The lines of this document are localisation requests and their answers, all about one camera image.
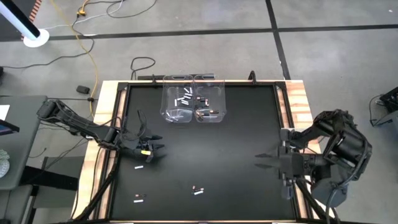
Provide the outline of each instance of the table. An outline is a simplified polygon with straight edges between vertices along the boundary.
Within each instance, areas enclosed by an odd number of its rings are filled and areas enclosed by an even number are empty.
[[[26,166],[40,123],[36,112],[46,100],[46,96],[5,96],[0,98],[0,105],[10,105],[6,121],[20,129],[18,133],[0,136],[0,148],[10,155],[10,169],[4,177],[0,178],[0,190],[12,190],[25,184],[45,185],[67,190],[77,189],[76,178]]]
[[[96,109],[94,122],[98,124],[109,121],[113,114],[118,116],[122,115],[123,106],[126,99],[126,91],[123,90],[123,86],[119,83],[135,83],[140,85],[151,85],[153,81],[138,80],[138,81],[105,81],[103,82],[99,101]],[[251,83],[251,80],[226,80],[226,83]],[[155,81],[155,84],[161,85],[162,81]],[[283,121],[283,127],[295,127],[295,128],[307,128],[312,125],[312,115],[308,105],[307,96],[305,93],[303,82],[300,80],[257,80],[257,83],[276,83],[280,88],[277,89],[277,96],[280,104],[281,118]],[[317,141],[311,141],[309,147],[317,152],[320,152]],[[91,186],[94,181],[93,195],[97,191],[98,183],[101,180],[101,171],[110,171],[110,164],[113,163],[114,153],[111,152],[106,162],[106,153],[101,150],[98,154],[98,163],[95,167],[96,156],[99,147],[95,142],[90,142],[87,148],[85,161],[79,181],[79,199],[76,208],[75,216],[79,215],[81,211],[88,205],[90,201]],[[103,195],[101,204],[98,207],[96,213],[98,218],[104,218],[107,215],[107,205],[109,199],[109,188]],[[307,218],[307,209],[303,199],[303,196],[299,190],[297,190],[297,207],[299,209],[299,215],[302,218]]]

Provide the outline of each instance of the cylindrical object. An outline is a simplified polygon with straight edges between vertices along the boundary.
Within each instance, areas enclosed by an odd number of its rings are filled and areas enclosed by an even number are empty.
[[[36,40],[40,36],[40,31],[24,15],[24,13],[11,1],[1,0],[0,13],[25,37]]]

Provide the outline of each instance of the gray concrete floor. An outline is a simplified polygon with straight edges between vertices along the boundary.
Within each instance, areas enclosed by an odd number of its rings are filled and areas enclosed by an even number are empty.
[[[56,0],[73,22],[83,1]],[[127,0],[119,15],[138,12],[153,0]],[[272,1],[279,27],[355,26],[396,24],[396,1]],[[87,7],[88,16],[104,13],[107,4]],[[34,22],[51,27],[64,22],[48,0],[43,0]],[[158,0],[156,6],[138,17],[112,19],[107,16],[78,24],[85,34],[112,34],[167,30],[270,28],[263,0]],[[67,27],[49,30],[51,35],[71,35]],[[368,103],[372,96],[398,85],[398,32],[357,30],[333,32],[281,33],[287,65],[292,79],[305,82],[313,116],[323,110],[341,108],[355,117],[360,131],[373,145],[373,157],[362,178],[349,188],[347,201],[337,208],[342,220],[396,223],[398,220],[398,130],[389,124],[372,128]],[[22,42],[0,42],[0,64],[22,66],[48,62],[60,55],[82,52],[74,40],[50,41],[38,49]],[[247,78],[255,70],[261,79],[283,79],[275,41],[268,34],[193,35],[96,40],[93,56],[99,67],[99,80],[129,79],[131,60],[138,56],[156,59],[152,68],[138,75],[212,72],[224,78]],[[60,60],[46,67],[25,70],[6,69],[0,95],[38,95],[84,98],[77,85],[94,85],[93,66],[87,56]],[[85,101],[66,101],[76,112],[89,115]],[[372,106],[375,116],[385,111]],[[37,155],[28,164],[40,167],[44,156],[58,156],[78,138],[63,131],[41,129],[32,150]],[[85,147],[69,156],[83,156]],[[71,208],[38,211],[36,223],[66,220]]]

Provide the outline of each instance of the small black box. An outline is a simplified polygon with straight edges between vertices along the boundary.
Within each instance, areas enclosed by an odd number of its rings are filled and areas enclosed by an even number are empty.
[[[90,92],[90,88],[85,87],[85,86],[78,86],[76,88],[76,91],[82,94],[88,94]]]

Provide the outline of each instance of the gray desk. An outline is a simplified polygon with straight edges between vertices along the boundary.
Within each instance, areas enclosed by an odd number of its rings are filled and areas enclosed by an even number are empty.
[[[0,105],[10,105],[6,121],[19,127],[19,133],[0,136],[0,149],[10,155],[10,169],[0,178],[0,190],[12,190],[25,184],[77,189],[78,179],[74,177],[26,166],[40,123],[36,112],[46,100],[46,96],[0,97]]]

